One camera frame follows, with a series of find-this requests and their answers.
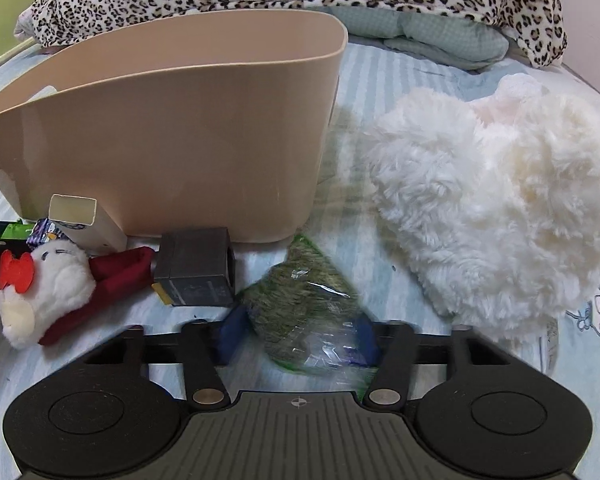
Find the white chicken plush toy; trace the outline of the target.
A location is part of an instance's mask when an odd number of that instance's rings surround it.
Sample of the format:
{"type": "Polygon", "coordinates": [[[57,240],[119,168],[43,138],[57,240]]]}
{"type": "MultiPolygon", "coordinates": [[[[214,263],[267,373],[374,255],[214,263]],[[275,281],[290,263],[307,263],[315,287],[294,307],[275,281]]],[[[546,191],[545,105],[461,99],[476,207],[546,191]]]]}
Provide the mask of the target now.
{"type": "Polygon", "coordinates": [[[146,246],[89,257],[52,240],[0,255],[0,318],[12,348],[50,346],[93,315],[149,287],[156,252],[146,246]]]}

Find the black small box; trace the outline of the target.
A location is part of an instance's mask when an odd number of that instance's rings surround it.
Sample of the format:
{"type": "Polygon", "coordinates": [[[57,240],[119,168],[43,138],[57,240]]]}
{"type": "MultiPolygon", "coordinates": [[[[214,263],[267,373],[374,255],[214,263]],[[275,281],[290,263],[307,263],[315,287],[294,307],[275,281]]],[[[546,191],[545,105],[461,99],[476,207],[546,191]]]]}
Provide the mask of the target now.
{"type": "Polygon", "coordinates": [[[152,276],[152,287],[169,306],[230,306],[235,293],[235,256],[228,229],[164,233],[152,276]]]}

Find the white rectangular box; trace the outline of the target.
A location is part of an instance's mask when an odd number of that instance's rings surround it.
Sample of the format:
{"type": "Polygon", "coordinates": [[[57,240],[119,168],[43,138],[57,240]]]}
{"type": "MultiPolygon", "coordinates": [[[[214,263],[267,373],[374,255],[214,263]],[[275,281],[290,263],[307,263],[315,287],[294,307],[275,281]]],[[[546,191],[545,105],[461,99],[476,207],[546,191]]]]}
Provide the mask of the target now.
{"type": "Polygon", "coordinates": [[[128,244],[120,226],[96,198],[54,194],[47,217],[74,244],[93,255],[123,252],[128,244]]]}

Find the purple printed small box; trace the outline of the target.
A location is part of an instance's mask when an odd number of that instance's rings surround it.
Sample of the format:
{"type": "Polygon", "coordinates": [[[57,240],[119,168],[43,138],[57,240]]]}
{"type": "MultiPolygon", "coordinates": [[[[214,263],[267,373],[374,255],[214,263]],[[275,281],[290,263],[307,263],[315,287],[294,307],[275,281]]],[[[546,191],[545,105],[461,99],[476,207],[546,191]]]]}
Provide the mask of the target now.
{"type": "Polygon", "coordinates": [[[52,240],[65,240],[66,238],[64,232],[52,220],[43,218],[35,223],[31,233],[27,237],[27,244],[30,248],[34,249],[52,240]]]}

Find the beige plastic storage basket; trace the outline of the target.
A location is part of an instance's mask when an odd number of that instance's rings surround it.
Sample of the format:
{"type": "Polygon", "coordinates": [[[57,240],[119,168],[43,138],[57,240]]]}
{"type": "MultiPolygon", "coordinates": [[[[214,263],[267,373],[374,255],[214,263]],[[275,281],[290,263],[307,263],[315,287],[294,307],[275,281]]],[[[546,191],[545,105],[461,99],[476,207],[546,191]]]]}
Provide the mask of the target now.
{"type": "Polygon", "coordinates": [[[282,240],[310,216],[347,43],[325,13],[238,10],[66,47],[0,91],[0,191],[26,219],[66,194],[129,235],[282,240]]]}

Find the white fluffy plush toy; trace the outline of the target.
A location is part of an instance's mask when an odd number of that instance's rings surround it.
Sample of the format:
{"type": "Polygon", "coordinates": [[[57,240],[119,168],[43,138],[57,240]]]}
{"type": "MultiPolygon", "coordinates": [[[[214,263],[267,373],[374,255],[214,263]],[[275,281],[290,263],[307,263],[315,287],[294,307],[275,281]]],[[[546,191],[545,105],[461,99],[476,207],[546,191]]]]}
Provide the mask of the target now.
{"type": "Polygon", "coordinates": [[[600,114],[503,77],[481,99],[416,88],[377,119],[374,202],[434,310],[526,340],[600,276],[600,114]]]}

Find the light blue cartoon blanket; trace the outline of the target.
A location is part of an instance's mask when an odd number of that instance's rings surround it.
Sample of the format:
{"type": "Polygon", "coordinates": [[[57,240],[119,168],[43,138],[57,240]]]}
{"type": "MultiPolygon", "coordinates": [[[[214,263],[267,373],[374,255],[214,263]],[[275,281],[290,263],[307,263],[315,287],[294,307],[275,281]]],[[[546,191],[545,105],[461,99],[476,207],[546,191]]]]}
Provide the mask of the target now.
{"type": "Polygon", "coordinates": [[[575,393],[593,419],[593,437],[579,476],[600,476],[600,278],[584,304],[558,321],[557,363],[552,376],[575,393]]]}

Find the light green quilted pillow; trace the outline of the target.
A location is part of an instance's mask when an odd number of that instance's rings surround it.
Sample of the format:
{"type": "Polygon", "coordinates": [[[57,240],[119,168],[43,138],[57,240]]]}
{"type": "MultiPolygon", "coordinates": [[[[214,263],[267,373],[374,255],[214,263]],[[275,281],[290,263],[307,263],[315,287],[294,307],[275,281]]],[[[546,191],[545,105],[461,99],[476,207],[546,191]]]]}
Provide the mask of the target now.
{"type": "Polygon", "coordinates": [[[467,18],[359,6],[323,11],[356,38],[461,70],[483,70],[505,58],[509,49],[508,39],[497,29],[467,18]]]}

